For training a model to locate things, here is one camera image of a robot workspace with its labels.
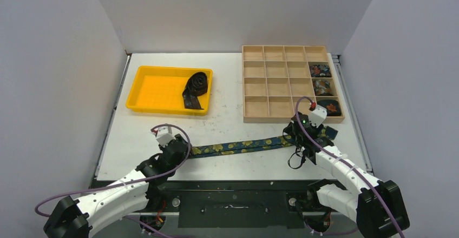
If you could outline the yellow plastic tray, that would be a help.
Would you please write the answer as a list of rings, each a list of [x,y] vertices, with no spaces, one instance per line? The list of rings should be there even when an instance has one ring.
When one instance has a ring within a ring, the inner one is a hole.
[[[208,77],[208,90],[198,97],[202,110],[185,109],[182,92],[196,72]],[[213,71],[204,68],[140,66],[126,100],[126,107],[137,113],[204,116],[208,112]]]

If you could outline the blue yellow floral tie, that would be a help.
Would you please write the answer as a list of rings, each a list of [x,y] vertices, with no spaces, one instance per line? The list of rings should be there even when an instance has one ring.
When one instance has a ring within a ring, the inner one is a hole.
[[[277,137],[271,137],[262,140],[221,143],[208,146],[193,147],[189,158],[203,158],[220,155],[251,153],[256,151],[280,149],[290,146],[295,146],[296,152],[303,153],[303,157],[311,158],[312,153],[319,150],[319,148],[317,148],[314,144],[311,148],[305,147],[304,149],[302,149],[299,145],[300,141],[293,138],[293,131],[290,128],[285,128],[283,134]]]

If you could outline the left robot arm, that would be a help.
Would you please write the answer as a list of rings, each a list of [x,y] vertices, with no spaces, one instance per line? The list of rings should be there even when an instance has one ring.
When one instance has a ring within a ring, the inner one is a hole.
[[[158,186],[175,174],[185,161],[190,144],[176,134],[162,151],[142,161],[126,176],[104,190],[72,199],[61,199],[46,221],[47,237],[93,237],[103,228],[138,210],[155,211],[161,206]]]

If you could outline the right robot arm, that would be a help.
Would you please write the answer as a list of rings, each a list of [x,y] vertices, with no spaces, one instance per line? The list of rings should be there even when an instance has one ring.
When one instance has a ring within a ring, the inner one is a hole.
[[[301,163],[310,161],[339,182],[321,180],[311,185],[306,195],[309,208],[340,212],[356,223],[364,237],[392,237],[410,227],[399,186],[378,179],[346,158],[329,138],[319,135],[307,115],[296,113],[283,134],[295,146]]]

